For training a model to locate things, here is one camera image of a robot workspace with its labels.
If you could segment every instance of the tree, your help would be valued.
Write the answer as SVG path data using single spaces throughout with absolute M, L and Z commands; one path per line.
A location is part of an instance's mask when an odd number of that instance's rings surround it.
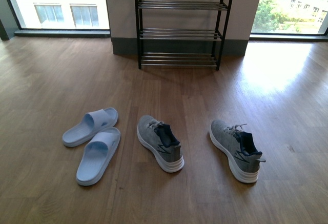
M 282 14 L 275 13 L 276 0 L 261 0 L 253 23 L 253 33 L 271 33 L 279 28 Z

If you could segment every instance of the shoelace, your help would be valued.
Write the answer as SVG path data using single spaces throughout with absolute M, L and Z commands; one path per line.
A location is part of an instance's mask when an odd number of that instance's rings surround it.
M 152 120 L 150 123 L 147 124 L 147 128 L 151 127 L 151 128 L 157 128 L 160 125 L 163 125 L 164 122 L 163 121 L 159 121 L 159 120 Z
M 245 126 L 247 125 L 246 124 L 241 124 L 241 125 L 234 125 L 234 126 L 231 126 L 231 127 L 226 127 L 224 130 L 230 134 L 234 134 L 234 133 L 241 133 L 243 132 L 242 130 L 242 126 Z

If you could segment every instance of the shoe logo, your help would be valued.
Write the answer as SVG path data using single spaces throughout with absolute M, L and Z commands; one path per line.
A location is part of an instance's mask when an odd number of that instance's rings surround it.
M 164 154 L 170 154 L 167 150 L 164 149 L 164 145 L 158 145 L 159 150 L 158 152 L 164 153 Z
M 243 162 L 247 162 L 248 164 L 250 163 L 249 161 L 246 161 L 245 158 L 243 158 L 243 157 L 241 156 L 241 155 L 242 155 L 241 151 L 236 151 L 236 154 L 238 154 L 239 157 L 234 156 L 234 158 L 236 158 L 236 159 L 238 159 L 238 160 L 240 160 L 240 161 L 243 161 Z

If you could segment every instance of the slide sandal strap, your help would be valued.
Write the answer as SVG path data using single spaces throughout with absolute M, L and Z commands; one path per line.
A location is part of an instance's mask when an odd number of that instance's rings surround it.
M 108 148 L 111 148 L 113 144 L 117 142 L 119 135 L 115 133 L 100 132 L 97 133 L 93 139 L 88 143 L 88 145 L 94 142 L 102 142 L 107 145 Z
M 97 110 L 86 114 L 88 119 L 93 121 L 93 129 L 99 129 L 110 122 L 110 115 L 105 110 Z

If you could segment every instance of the shoe rack shelf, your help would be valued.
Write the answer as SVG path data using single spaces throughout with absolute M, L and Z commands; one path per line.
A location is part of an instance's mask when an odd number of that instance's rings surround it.
M 142 66 L 188 66 L 215 67 L 216 70 L 219 70 L 231 5 L 232 0 L 229 0 L 227 4 L 224 3 L 224 0 L 219 2 L 135 0 L 138 67 L 141 69 Z M 213 30 L 144 28 L 142 15 L 144 9 L 217 11 L 217 18 Z M 222 12 L 225 13 L 225 20 L 221 33 L 219 26 Z M 212 50 L 205 54 L 144 51 L 144 41 L 163 39 L 209 41 L 212 42 Z M 218 54 L 216 54 L 217 42 L 220 42 Z

